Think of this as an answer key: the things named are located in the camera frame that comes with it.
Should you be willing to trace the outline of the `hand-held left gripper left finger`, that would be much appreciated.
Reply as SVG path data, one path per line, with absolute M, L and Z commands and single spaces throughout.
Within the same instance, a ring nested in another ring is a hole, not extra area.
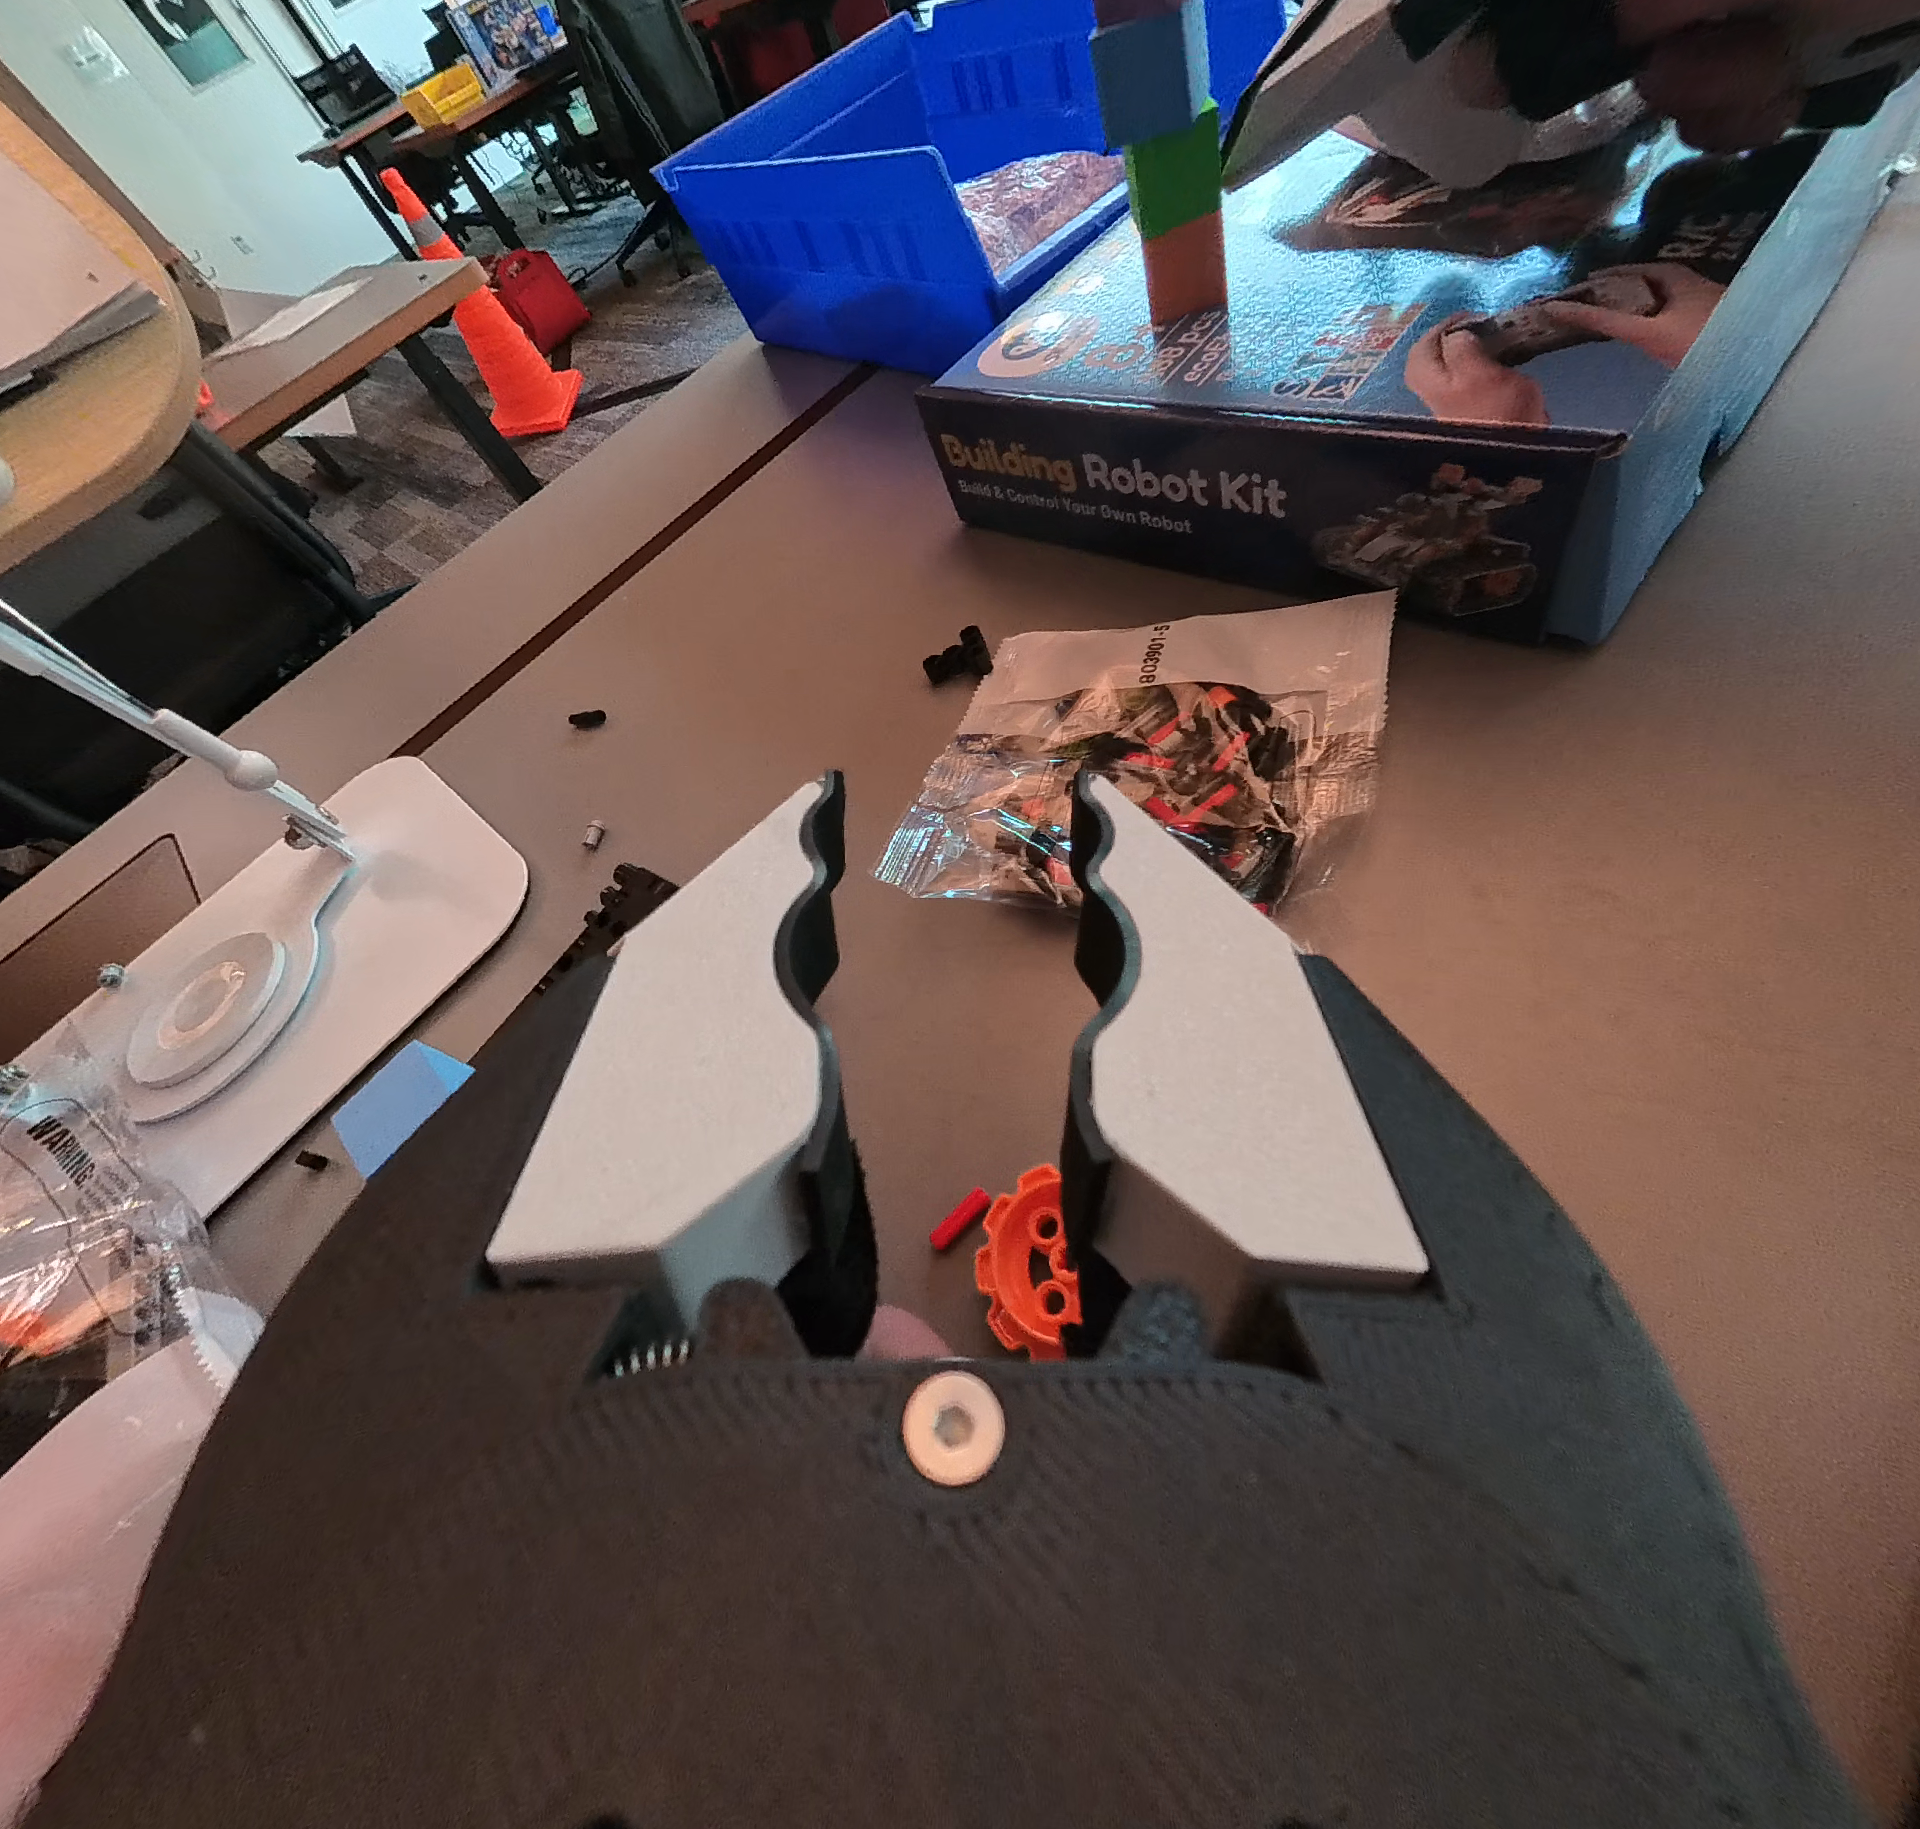
M 802 783 L 617 939 L 484 1257 L 502 1290 L 629 1290 L 686 1333 L 759 1281 L 807 1350 L 862 1347 L 878 1237 L 816 1015 L 843 805 L 841 769 Z

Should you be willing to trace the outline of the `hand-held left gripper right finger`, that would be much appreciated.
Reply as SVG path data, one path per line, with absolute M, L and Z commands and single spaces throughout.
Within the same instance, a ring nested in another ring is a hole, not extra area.
M 1072 786 L 1075 975 L 1063 1216 L 1084 1333 L 1171 1284 L 1227 1347 L 1285 1284 L 1430 1261 L 1293 939 L 1109 778 Z

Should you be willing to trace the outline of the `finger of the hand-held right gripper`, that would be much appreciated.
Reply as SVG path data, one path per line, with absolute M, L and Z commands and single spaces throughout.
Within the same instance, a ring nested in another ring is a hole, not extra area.
M 1521 120 L 1498 80 L 1498 0 L 1399 0 L 1382 151 L 1442 190 L 1477 190 L 1584 147 L 1584 103 Z
M 1446 190 L 1592 147 L 1592 99 L 1551 120 L 1470 109 L 1455 78 L 1492 0 L 1304 0 L 1225 136 L 1225 190 L 1288 163 L 1335 127 Z

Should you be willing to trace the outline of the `green foam cube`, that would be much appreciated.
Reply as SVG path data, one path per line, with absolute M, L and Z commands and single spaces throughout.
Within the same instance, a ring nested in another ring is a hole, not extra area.
M 1132 224 L 1144 241 L 1222 209 L 1222 110 L 1212 99 L 1171 133 L 1128 140 L 1119 154 Z

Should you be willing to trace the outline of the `orange foam cube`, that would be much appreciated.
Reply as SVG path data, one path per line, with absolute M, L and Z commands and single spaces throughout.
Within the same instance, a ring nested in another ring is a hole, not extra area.
M 1166 235 L 1144 235 L 1140 256 L 1153 330 L 1227 305 L 1225 224 L 1218 209 Z

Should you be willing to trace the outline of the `clear bag with orange gears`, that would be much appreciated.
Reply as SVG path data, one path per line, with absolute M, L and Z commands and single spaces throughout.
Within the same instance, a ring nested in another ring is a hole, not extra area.
M 2 1827 L 120 1645 L 262 1319 L 92 1075 L 2 1080 Z

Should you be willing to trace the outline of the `grey desk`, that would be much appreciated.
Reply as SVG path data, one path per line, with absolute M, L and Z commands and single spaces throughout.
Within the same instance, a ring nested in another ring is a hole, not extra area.
M 1063 913 L 873 862 L 964 623 L 1267 595 L 958 527 L 911 377 L 736 342 L 235 727 L 305 791 L 424 758 L 529 862 L 419 1032 L 472 1054 L 606 859 L 686 883 L 848 778 L 826 1020 L 881 1284 L 989 1347 L 928 1250 L 1063 1141 Z M 606 727 L 568 730 L 574 711 Z M 606 842 L 580 848 L 598 818 Z M 1865 1807 L 1915 1771 L 1915 173 L 1594 652 L 1400 623 L 1380 800 L 1288 909 L 1502 1134 L 1658 1337 Z

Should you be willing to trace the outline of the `black perforated brick plate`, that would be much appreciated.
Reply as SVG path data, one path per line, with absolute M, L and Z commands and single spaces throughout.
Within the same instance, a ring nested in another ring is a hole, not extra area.
M 617 939 L 629 928 L 637 928 L 648 913 L 654 913 L 673 892 L 678 892 L 678 883 L 658 879 L 654 871 L 637 865 L 637 862 L 612 862 L 610 885 L 603 885 L 595 909 L 584 913 L 580 934 L 547 968 L 547 975 L 536 981 L 536 990 L 529 995 L 551 992 L 577 968 L 617 947 Z

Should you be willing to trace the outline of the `orange gear wheel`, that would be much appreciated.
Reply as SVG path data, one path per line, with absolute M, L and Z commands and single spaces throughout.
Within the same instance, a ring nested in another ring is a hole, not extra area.
M 1084 1313 L 1058 1168 L 1031 1168 L 1013 1191 L 990 1200 L 974 1281 L 989 1299 L 989 1331 L 997 1347 L 1031 1361 L 1063 1361 L 1068 1354 L 1065 1333 Z

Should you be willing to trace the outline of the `bubble wrap packet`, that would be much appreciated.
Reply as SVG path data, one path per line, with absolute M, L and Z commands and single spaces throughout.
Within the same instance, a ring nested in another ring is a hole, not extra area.
M 994 277 L 1125 190 L 1119 154 L 1042 151 L 958 183 L 954 198 L 969 220 Z

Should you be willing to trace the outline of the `clear bag black red parts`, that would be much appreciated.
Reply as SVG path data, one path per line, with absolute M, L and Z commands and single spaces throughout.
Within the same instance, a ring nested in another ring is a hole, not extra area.
M 1266 913 L 1376 809 L 1393 595 L 997 646 L 878 859 L 915 899 L 1072 911 L 1100 774 Z

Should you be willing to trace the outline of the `blue robot kit box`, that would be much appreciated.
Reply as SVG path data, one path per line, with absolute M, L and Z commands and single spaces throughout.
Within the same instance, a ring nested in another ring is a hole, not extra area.
M 916 394 L 963 521 L 1260 594 L 1599 646 L 1915 147 L 1915 85 L 1705 154 L 1635 122 L 1446 190 L 1343 133 L 1225 204 L 1149 326 L 1125 220 Z

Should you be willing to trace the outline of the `blue storage bin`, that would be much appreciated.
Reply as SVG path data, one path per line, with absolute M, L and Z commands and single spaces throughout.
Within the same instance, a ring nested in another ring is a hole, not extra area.
M 1101 154 L 1093 0 L 943 0 L 899 14 L 654 168 L 762 346 L 943 373 L 1109 225 L 1084 199 L 994 267 L 963 184 Z

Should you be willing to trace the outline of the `black chair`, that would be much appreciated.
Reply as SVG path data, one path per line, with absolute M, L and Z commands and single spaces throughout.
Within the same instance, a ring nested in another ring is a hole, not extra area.
M 292 488 L 187 427 L 169 462 L 2 572 L 2 604 L 151 707 L 225 730 L 371 623 L 344 554 Z M 169 758 L 157 739 L 2 670 L 2 848 L 82 842 Z

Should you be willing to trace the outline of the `orange traffic cone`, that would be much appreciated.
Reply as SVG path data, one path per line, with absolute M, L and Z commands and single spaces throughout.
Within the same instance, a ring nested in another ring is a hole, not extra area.
M 420 261 L 460 263 L 462 248 L 445 235 L 419 194 L 388 168 L 377 173 Z M 508 440 L 563 432 L 577 411 L 580 372 L 555 372 L 500 305 L 488 280 L 450 309 L 462 346 L 490 398 L 490 427 Z

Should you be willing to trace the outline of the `colourful product box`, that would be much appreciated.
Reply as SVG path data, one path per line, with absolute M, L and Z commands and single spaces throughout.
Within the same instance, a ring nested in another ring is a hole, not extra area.
M 488 89 L 514 80 L 563 47 L 563 38 L 540 20 L 534 0 L 467 0 L 445 14 Z

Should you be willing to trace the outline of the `wooden side table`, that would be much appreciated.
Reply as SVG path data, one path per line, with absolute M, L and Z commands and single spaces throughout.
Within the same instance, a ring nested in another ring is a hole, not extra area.
M 344 398 L 382 354 L 395 351 L 467 447 L 525 505 L 540 496 L 543 480 L 424 346 L 424 330 L 472 294 L 484 294 L 478 261 L 344 272 L 319 294 L 284 305 L 287 326 L 268 342 L 202 354 L 209 403 L 198 411 L 198 427 L 234 451 L 260 447 Z

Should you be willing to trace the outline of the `instruction booklet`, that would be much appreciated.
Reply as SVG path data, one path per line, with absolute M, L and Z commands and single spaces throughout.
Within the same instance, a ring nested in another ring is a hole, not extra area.
M 2 394 L 148 324 L 156 294 L 2 159 Z

